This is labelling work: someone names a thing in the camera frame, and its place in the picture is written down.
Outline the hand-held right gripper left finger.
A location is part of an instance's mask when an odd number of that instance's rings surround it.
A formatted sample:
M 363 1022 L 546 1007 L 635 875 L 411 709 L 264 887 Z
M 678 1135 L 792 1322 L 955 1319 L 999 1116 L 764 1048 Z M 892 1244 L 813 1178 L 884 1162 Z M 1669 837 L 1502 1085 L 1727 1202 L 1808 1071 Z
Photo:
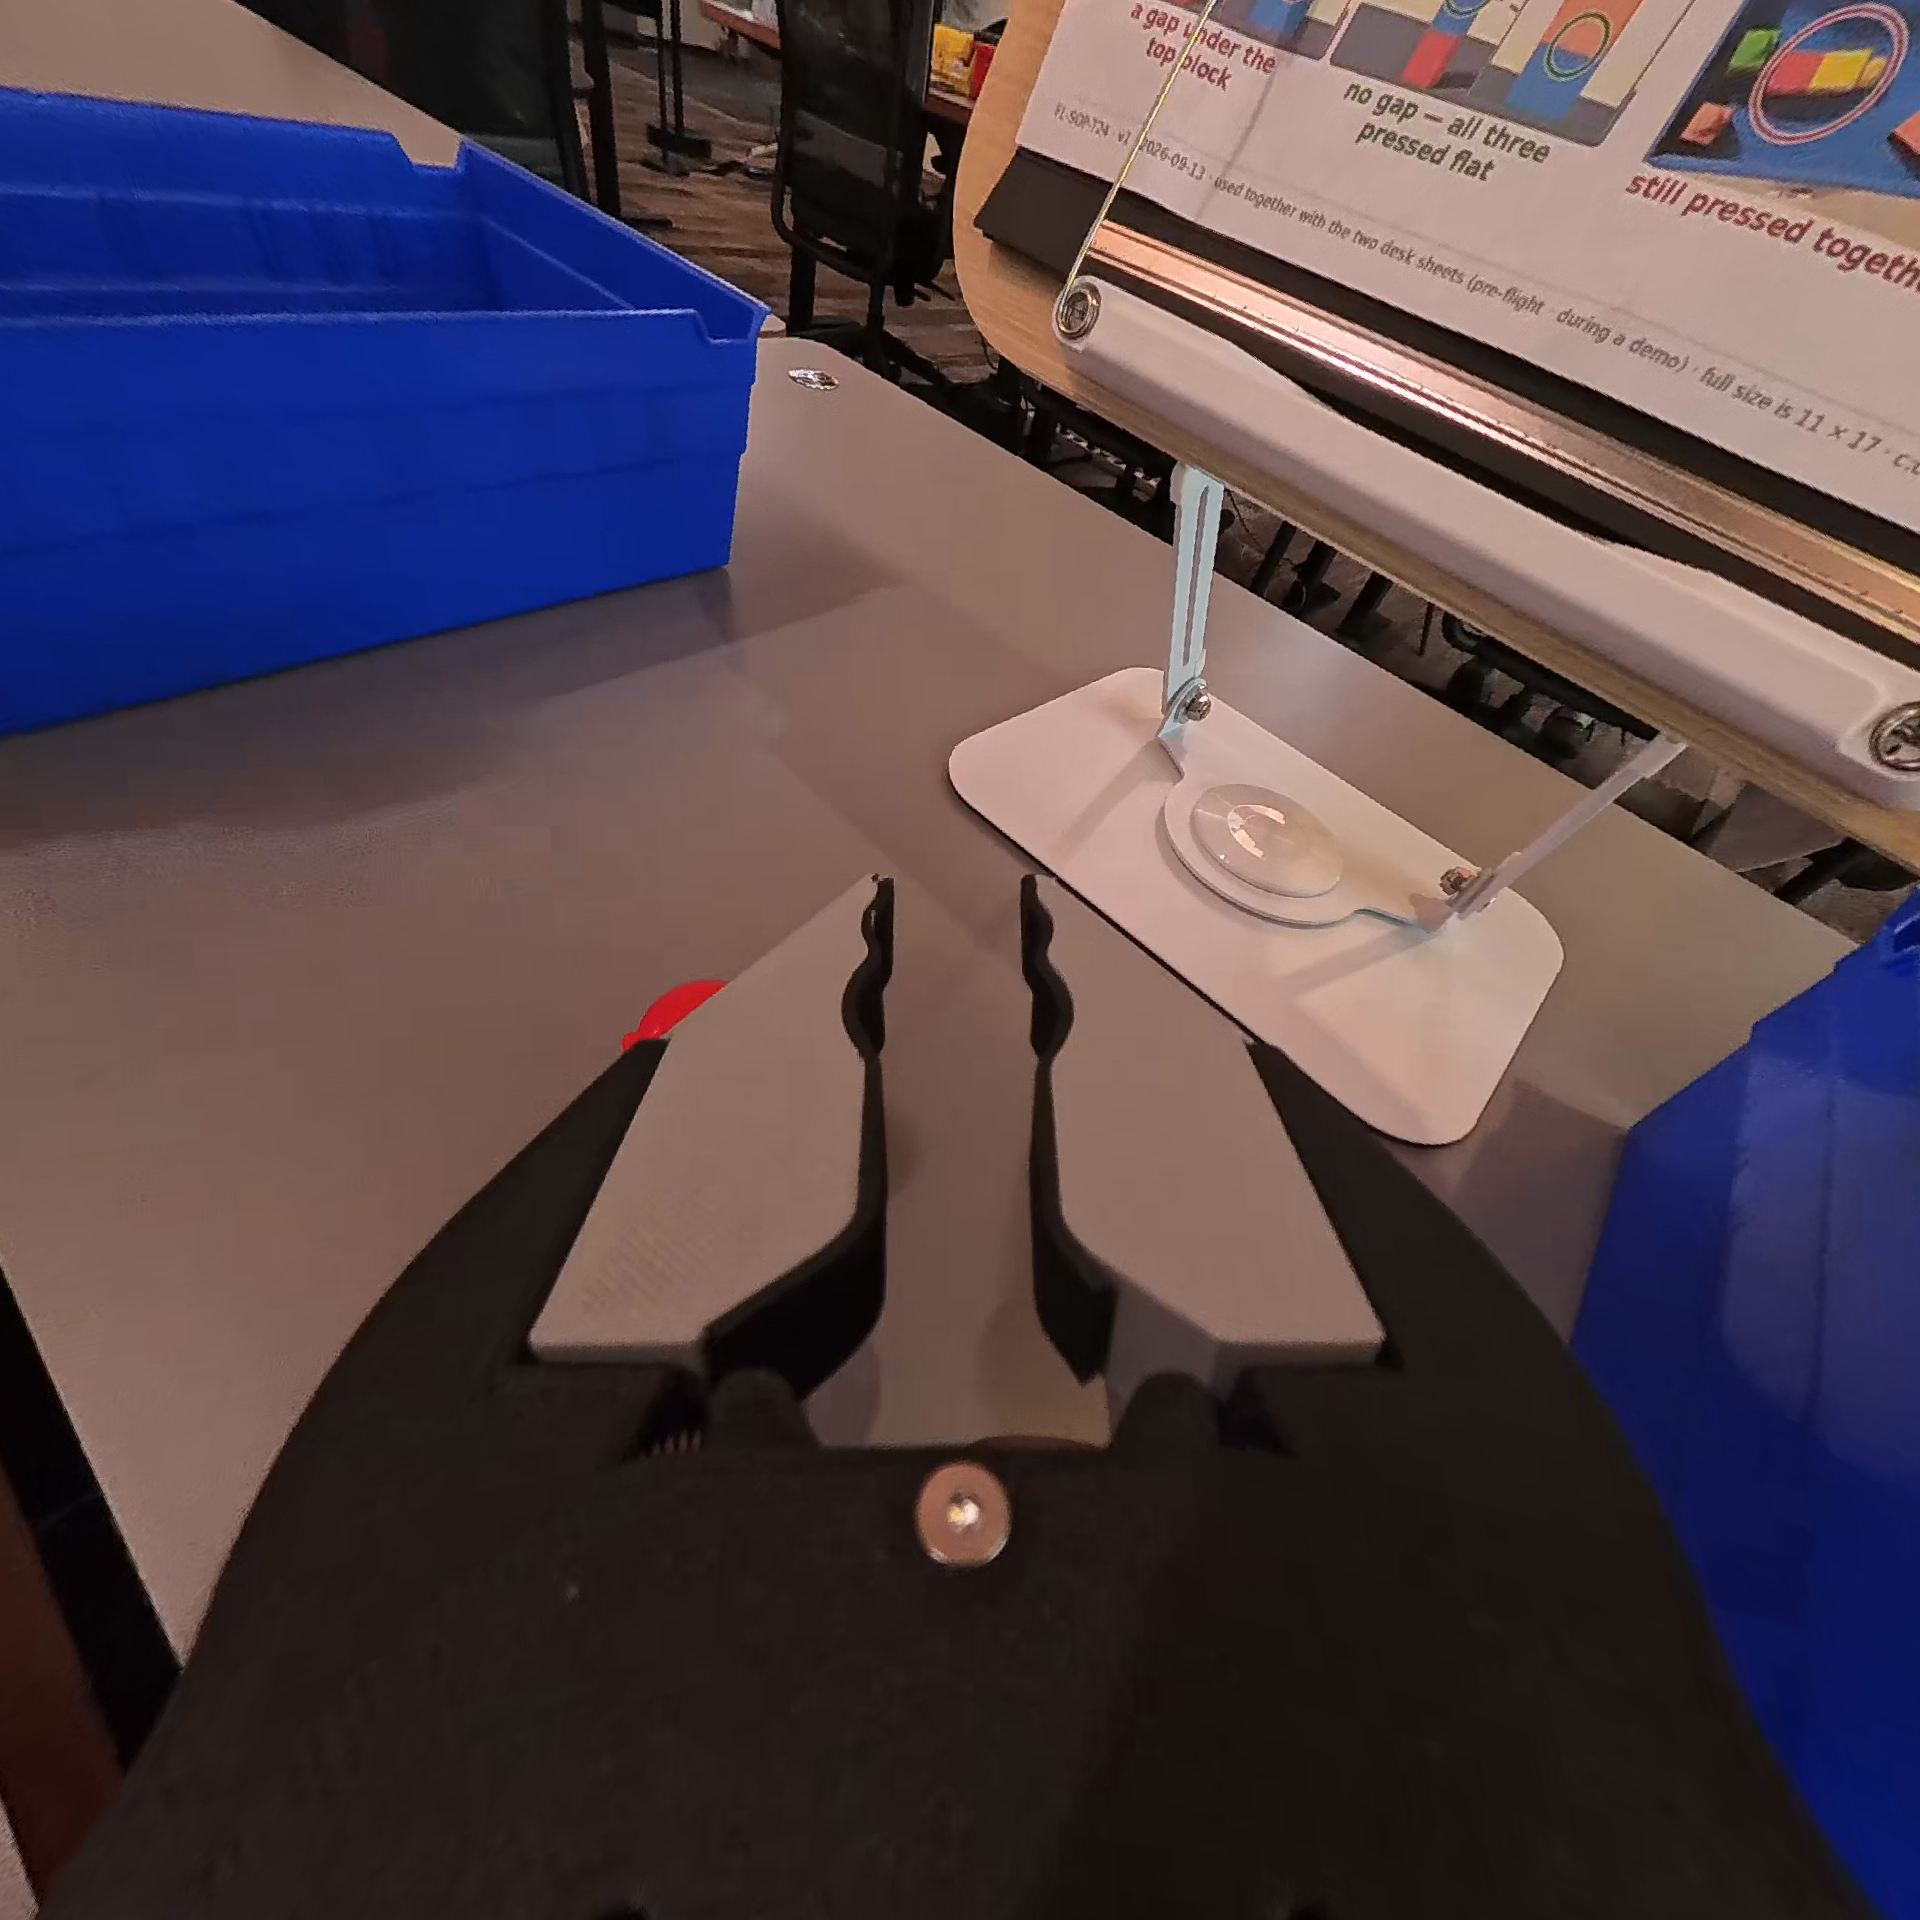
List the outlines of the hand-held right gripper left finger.
M 663 1040 L 539 1310 L 546 1362 L 652 1362 L 795 1396 L 884 1294 L 880 1053 L 895 887 L 852 882 Z

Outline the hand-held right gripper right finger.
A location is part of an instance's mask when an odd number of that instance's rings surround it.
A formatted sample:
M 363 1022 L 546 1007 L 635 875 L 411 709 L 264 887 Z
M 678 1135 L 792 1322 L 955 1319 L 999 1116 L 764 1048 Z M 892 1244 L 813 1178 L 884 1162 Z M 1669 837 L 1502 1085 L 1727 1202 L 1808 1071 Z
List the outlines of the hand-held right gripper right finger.
M 1061 882 L 1019 891 L 1034 1294 L 1079 1382 L 1358 1367 L 1386 1333 L 1252 1044 Z

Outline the red mega block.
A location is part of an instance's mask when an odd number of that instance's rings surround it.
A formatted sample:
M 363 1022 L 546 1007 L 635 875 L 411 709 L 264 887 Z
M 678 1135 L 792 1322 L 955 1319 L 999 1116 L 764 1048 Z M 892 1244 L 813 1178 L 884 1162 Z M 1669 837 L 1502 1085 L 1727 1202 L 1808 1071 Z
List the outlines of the red mega block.
M 725 988 L 727 980 L 720 976 L 698 976 L 667 988 L 647 1004 L 635 1026 L 624 1034 L 620 1048 L 628 1051 L 639 1044 L 667 1040 L 678 1023 L 701 1011 Z

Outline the blue plastic storage bin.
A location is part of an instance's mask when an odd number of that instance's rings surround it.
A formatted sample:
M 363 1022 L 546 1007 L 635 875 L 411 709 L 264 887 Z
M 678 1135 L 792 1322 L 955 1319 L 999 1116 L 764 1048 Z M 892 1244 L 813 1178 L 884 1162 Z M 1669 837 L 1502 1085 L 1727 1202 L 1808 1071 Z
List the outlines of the blue plastic storage bin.
M 1573 1333 L 1736 1682 L 1918 1916 L 1918 904 L 1622 1141 Z
M 474 144 L 3 107 L 4 735 L 730 562 L 760 302 Z

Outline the black mesh office chair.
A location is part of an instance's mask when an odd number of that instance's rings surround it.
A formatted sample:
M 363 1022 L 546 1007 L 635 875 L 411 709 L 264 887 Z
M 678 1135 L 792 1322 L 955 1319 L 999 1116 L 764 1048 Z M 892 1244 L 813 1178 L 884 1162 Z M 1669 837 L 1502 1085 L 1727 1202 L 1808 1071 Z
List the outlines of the black mesh office chair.
M 550 178 L 586 165 L 565 3 L 248 3 L 459 138 Z

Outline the printed instruction sheet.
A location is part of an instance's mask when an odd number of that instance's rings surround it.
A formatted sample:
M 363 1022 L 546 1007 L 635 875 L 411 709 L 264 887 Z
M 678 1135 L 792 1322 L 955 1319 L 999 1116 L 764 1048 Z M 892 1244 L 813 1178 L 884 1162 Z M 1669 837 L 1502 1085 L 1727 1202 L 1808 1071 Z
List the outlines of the printed instruction sheet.
M 1064 5 L 1019 144 L 1916 531 L 1916 3 Z

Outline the white stand with instruction sheet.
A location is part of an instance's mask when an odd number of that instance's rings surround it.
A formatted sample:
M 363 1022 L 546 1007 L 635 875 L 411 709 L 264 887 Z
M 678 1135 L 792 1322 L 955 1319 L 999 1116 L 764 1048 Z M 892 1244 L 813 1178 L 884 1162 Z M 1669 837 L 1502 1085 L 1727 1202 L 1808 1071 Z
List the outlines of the white stand with instruction sheet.
M 1916 814 L 1916 531 L 1019 144 L 1064 5 L 1015 5 L 959 178 L 992 346 L 1174 461 L 1160 684 L 965 740 L 962 800 L 1376 1128 L 1463 1139 L 1564 964 L 1520 880 L 1687 746 Z M 1611 700 L 1652 740 L 1461 855 L 1210 685 L 1227 490 Z

